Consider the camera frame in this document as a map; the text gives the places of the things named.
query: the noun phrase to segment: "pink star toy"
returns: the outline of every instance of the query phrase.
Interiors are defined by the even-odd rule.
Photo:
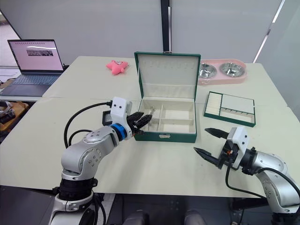
[[[106,65],[107,68],[112,70],[113,75],[117,75],[119,73],[123,73],[125,68],[128,66],[128,62],[125,61],[115,61],[112,60],[110,63]]]

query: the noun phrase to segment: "laptop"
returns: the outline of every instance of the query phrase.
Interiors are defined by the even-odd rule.
[[[62,74],[54,40],[8,40],[21,75],[7,86],[4,96],[42,96]]]

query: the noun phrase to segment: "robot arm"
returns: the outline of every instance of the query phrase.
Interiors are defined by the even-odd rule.
[[[112,124],[88,133],[80,142],[69,146],[62,154],[61,183],[54,200],[50,225],[94,223],[92,188],[100,161],[122,140],[130,139],[152,118],[142,112],[130,116],[131,102],[115,97],[112,101]]]
[[[275,172],[266,170],[259,172],[262,168],[274,169],[287,176],[297,186],[287,172],[286,163],[279,156],[256,151],[254,147],[250,150],[247,149],[249,137],[244,127],[232,128],[229,133],[214,128],[205,130],[216,137],[226,139],[226,143],[219,158],[212,157],[209,152],[203,149],[194,148],[202,158],[215,164],[219,169],[225,164],[235,170],[242,167],[243,173],[256,175],[274,213],[296,213],[300,199],[291,184]]]

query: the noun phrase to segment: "black cable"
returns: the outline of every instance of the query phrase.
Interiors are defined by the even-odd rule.
[[[295,189],[295,191],[297,192],[298,196],[299,196],[299,199],[300,199],[300,190],[299,188],[297,187],[297,185],[290,179],[288,178],[287,176],[285,176],[283,173],[273,169],[273,168],[268,168],[268,167],[265,167],[265,168],[261,168],[257,171],[257,173],[261,173],[262,171],[265,171],[265,170],[268,170],[268,171],[272,171],[274,173],[277,173],[278,175],[280,175],[282,178],[284,178],[287,182],[289,182],[289,184]],[[299,216],[300,214],[300,206],[298,207],[296,213],[295,213],[295,218],[294,220],[297,219],[297,217]]]
[[[85,129],[75,131],[75,132],[70,136],[70,138],[69,138],[69,142],[68,142],[69,146],[72,145],[72,139],[73,139],[73,137],[74,137],[76,134],[80,133],[80,132],[92,132],[92,131],[91,131],[91,130],[85,130]]]
[[[95,204],[95,220],[94,220],[94,225],[97,225],[98,222],[98,212],[99,212],[99,204],[97,202],[97,197],[95,195],[95,193],[93,194],[93,201]]]
[[[240,216],[240,221],[239,221],[239,224],[238,224],[238,225],[240,225],[240,224],[242,223],[242,219],[243,219],[243,216],[244,216],[244,210],[245,210],[245,209],[243,209],[243,211],[242,211],[242,215]]]
[[[103,225],[106,225],[106,213],[105,213],[105,209],[103,207],[103,204],[101,203],[101,199],[100,197],[98,196],[97,197],[97,201],[98,201],[98,204],[100,206],[100,209],[102,211],[102,215],[103,215]]]
[[[97,103],[97,104],[93,104],[93,105],[90,105],[90,106],[87,106],[81,110],[79,110],[78,112],[76,112],[70,119],[69,121],[67,122],[66,126],[65,126],[65,130],[64,130],[64,143],[65,143],[65,147],[69,147],[68,145],[68,129],[69,129],[69,126],[71,124],[71,122],[73,121],[73,119],[78,116],[79,114],[81,114],[82,112],[88,110],[88,109],[91,109],[91,108],[94,108],[94,107],[97,107],[97,106],[100,106],[100,105],[109,105],[111,106],[112,105],[112,101],[110,102],[102,102],[102,103]]]
[[[266,198],[266,197],[264,197],[262,195],[256,194],[256,193],[251,192],[251,191],[246,191],[246,190],[243,190],[243,189],[231,187],[228,184],[228,177],[229,177],[229,172],[230,172],[230,169],[231,169],[231,165],[232,165],[232,162],[228,162],[226,176],[225,176],[225,183],[226,183],[227,187],[229,187],[230,189],[235,190],[235,191],[240,191],[240,192],[244,192],[244,193],[247,193],[247,194],[255,195],[255,196],[260,197],[260,198]]]

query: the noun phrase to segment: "table surface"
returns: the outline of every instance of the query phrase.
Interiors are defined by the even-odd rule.
[[[112,75],[106,68],[111,60],[127,61],[125,73]],[[209,91],[252,98],[255,105],[287,106],[272,80],[259,63],[246,64],[247,80],[241,84],[198,86],[196,103],[205,104]],[[79,56],[43,97],[141,100],[138,76],[133,58]]]
[[[2,101],[22,101],[22,102],[36,102],[42,97],[31,97],[31,96],[5,96],[0,95]]]
[[[60,157],[64,150],[63,130],[67,120],[81,108],[107,101],[95,99],[47,98],[35,103],[1,144],[0,184],[51,189],[61,178]],[[139,102],[134,101],[132,112]],[[94,191],[103,193],[202,195],[250,197],[228,189],[225,170],[198,156],[193,147],[210,151],[217,157],[224,140],[209,135],[205,128],[229,131],[236,124],[203,117],[204,104],[196,105],[196,143],[122,141],[100,163]],[[69,134],[78,129],[101,127],[102,111],[107,106],[83,112],[71,124]],[[256,106],[257,125],[248,127],[249,148],[280,155],[287,163],[290,175],[300,183],[300,123],[289,107]],[[79,141],[82,135],[74,137]],[[229,182],[239,188],[263,195],[255,176],[232,171]]]
[[[124,74],[111,75],[105,65],[110,60],[124,60],[129,67]],[[225,169],[198,156],[193,147],[210,151],[218,157],[224,140],[215,138],[205,128],[229,131],[237,124],[203,117],[209,91],[255,100],[256,126],[248,127],[252,138],[249,148],[280,155],[289,166],[290,175],[300,183],[297,170],[300,157],[300,123],[286,106],[261,64],[247,64],[248,78],[242,84],[198,86],[196,97],[196,143],[137,142],[134,138],[120,143],[100,163],[94,188],[104,193],[234,196],[250,195],[228,189]],[[134,59],[78,57],[48,91],[35,103],[11,131],[0,150],[0,184],[51,189],[61,179],[60,158],[64,150],[63,130],[67,120],[88,105],[108,101],[114,96],[133,101],[137,110],[140,97]],[[70,126],[78,129],[101,127],[102,111],[107,106],[80,114]],[[77,134],[73,141],[80,141]],[[232,171],[233,186],[263,194],[259,180]]]

